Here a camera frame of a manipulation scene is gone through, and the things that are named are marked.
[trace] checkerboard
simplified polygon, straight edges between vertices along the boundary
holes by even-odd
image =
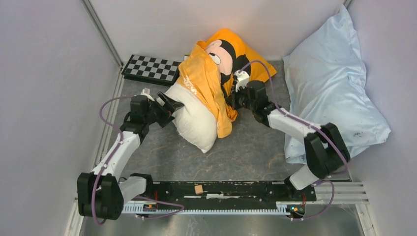
[[[179,61],[132,55],[122,75],[125,79],[171,86],[179,77]]]

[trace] cartoon face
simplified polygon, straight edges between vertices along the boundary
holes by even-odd
[[[206,47],[206,52],[216,63],[221,75],[221,84],[224,84],[232,73],[235,50],[227,41],[215,40]]]
[[[233,46],[226,40],[218,39],[211,42],[205,49],[207,54],[213,59],[214,63],[220,72],[220,84],[223,85],[230,81],[231,74],[240,70],[243,66],[249,63],[246,55],[236,57],[236,52]],[[245,71],[250,75],[250,66],[245,68]]]

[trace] gray carpet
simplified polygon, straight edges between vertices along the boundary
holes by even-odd
[[[270,62],[278,71],[273,84],[278,103],[288,109],[290,98],[284,80],[284,63]],[[125,80],[122,95],[139,94],[149,88],[156,97],[168,87]],[[268,95],[270,86],[267,83]],[[115,123],[120,126],[129,101],[119,103]],[[112,134],[111,143],[116,133]],[[177,134],[171,123],[165,128],[153,124],[142,145],[133,153],[122,172],[152,175],[154,180],[283,180],[301,165],[288,164],[284,158],[284,133],[255,121],[250,111],[240,109],[231,135],[217,139],[213,148],[203,154],[197,147]]]

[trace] yellow cloth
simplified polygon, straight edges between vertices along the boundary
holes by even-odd
[[[179,64],[179,74],[176,83],[192,91],[213,113],[217,120],[217,136],[228,136],[232,132],[232,122],[227,117],[227,105],[220,88],[220,73],[211,57],[203,48],[195,45],[187,60]]]
[[[205,49],[210,43],[216,41],[216,40],[225,40],[229,42],[234,51],[236,59],[233,61],[233,70],[232,74],[230,75],[230,80],[223,84],[223,87],[227,93],[227,96],[230,95],[232,86],[233,86],[233,73],[242,67],[244,67],[247,63],[253,60],[260,60],[262,61],[268,68],[271,76],[274,76],[276,74],[276,69],[269,64],[265,59],[263,59],[257,52],[255,52],[252,48],[250,48],[247,44],[241,40],[241,38],[232,32],[230,29],[223,28],[216,32],[210,39],[207,41],[198,41],[197,45],[199,45],[201,48]],[[269,77],[268,73],[266,72],[265,68],[260,63],[252,63],[248,69],[248,74],[250,76],[249,80],[260,80],[262,82],[266,82]],[[238,112],[236,110],[233,110],[230,106],[226,104],[226,111],[228,117],[235,121],[236,117],[238,116]]]
[[[275,68],[239,36],[229,29],[221,29],[206,42],[198,41],[187,60],[179,65],[176,83],[192,91],[213,113],[219,138],[232,132],[232,121],[238,116],[238,112],[228,106],[225,100],[233,86],[233,73],[253,60],[265,63],[271,76],[276,74]],[[245,71],[250,80],[268,80],[268,74],[260,63],[251,64]]]

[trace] white fabric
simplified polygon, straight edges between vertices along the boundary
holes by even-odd
[[[366,69],[357,32],[344,6],[284,58],[290,112],[339,128],[351,157],[386,141],[386,120],[365,94]],[[285,136],[289,163],[305,163],[304,146]]]
[[[190,90],[175,83],[165,93],[168,97],[184,104],[172,114],[178,133],[203,153],[208,152],[217,138],[217,121]]]

